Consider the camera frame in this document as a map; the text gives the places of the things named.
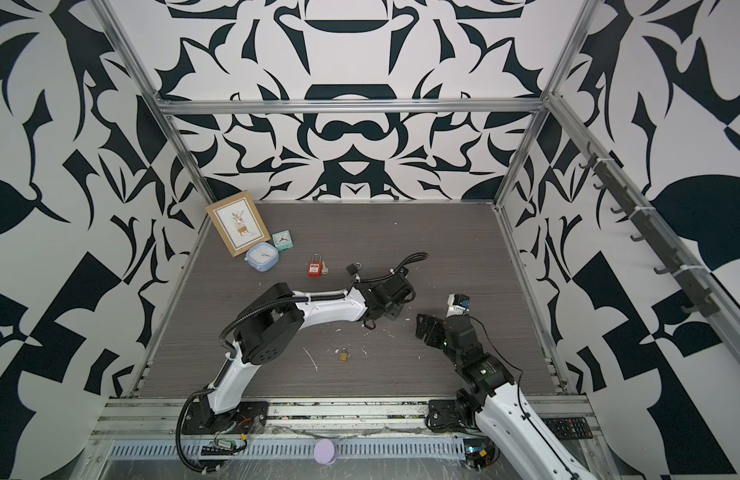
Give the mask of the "small black padlock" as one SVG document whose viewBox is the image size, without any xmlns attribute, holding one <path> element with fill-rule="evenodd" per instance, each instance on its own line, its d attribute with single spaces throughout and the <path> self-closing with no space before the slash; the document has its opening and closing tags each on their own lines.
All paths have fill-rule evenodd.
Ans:
<svg viewBox="0 0 740 480">
<path fill-rule="evenodd" d="M 362 263 L 361 262 L 354 262 L 354 263 L 351 263 L 350 265 L 348 265 L 346 267 L 346 271 L 350 275 L 354 276 L 354 275 L 357 275 L 358 274 L 358 272 L 361 270 L 361 268 L 362 268 Z"/>
</svg>

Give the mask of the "red padlock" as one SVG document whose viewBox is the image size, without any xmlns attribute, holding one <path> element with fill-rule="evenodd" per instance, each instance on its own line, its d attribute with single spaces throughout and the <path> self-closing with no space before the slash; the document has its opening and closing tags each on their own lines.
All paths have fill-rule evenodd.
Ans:
<svg viewBox="0 0 740 480">
<path fill-rule="evenodd" d="M 320 277 L 323 272 L 322 255 L 315 253 L 308 265 L 307 275 L 309 277 Z"/>
</svg>

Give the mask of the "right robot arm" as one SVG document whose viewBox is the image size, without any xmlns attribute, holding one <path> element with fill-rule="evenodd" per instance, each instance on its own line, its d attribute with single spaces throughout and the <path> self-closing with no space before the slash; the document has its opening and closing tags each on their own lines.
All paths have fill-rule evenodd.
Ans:
<svg viewBox="0 0 740 480">
<path fill-rule="evenodd" d="M 521 478 L 594 477 L 539 418 L 506 366 L 483 349 L 469 315 L 419 314 L 416 337 L 441 350 L 461 377 L 462 425 L 489 437 Z"/>
</svg>

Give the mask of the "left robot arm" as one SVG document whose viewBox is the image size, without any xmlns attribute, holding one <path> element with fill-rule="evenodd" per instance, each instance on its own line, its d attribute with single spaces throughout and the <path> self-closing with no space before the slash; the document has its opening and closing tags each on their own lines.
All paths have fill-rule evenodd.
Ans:
<svg viewBox="0 0 740 480">
<path fill-rule="evenodd" d="M 186 455 L 182 436 L 189 415 L 205 428 L 219 419 L 234 419 L 243 393 L 260 367 L 280 356 L 301 330 L 334 322 L 359 323 L 373 330 L 380 318 L 398 314 L 416 297 L 408 280 L 408 266 L 427 258 L 426 252 L 415 252 L 376 278 L 361 277 L 361 265 L 352 263 L 347 267 L 351 283 L 335 291 L 308 293 L 280 282 L 242 310 L 219 334 L 219 343 L 225 348 L 219 373 L 190 394 L 179 413 L 174 440 L 182 465 L 200 474 L 214 473 L 221 467 L 217 461 L 194 461 Z"/>
</svg>

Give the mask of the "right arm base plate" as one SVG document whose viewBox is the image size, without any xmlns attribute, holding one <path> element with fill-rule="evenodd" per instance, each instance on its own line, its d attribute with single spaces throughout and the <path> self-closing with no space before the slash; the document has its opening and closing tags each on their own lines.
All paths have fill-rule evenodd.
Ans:
<svg viewBox="0 0 740 480">
<path fill-rule="evenodd" d="M 463 399 L 430 400 L 425 426 L 435 433 L 474 433 L 478 430 L 473 406 Z"/>
</svg>

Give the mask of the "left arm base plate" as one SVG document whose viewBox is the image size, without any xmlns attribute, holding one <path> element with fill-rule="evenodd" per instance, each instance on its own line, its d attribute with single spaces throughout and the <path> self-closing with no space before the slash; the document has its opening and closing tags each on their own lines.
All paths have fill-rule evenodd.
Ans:
<svg viewBox="0 0 740 480">
<path fill-rule="evenodd" d="M 184 435 L 249 434 L 267 423 L 269 403 L 243 401 L 224 413 L 214 413 L 206 398 L 195 400 L 184 416 Z"/>
</svg>

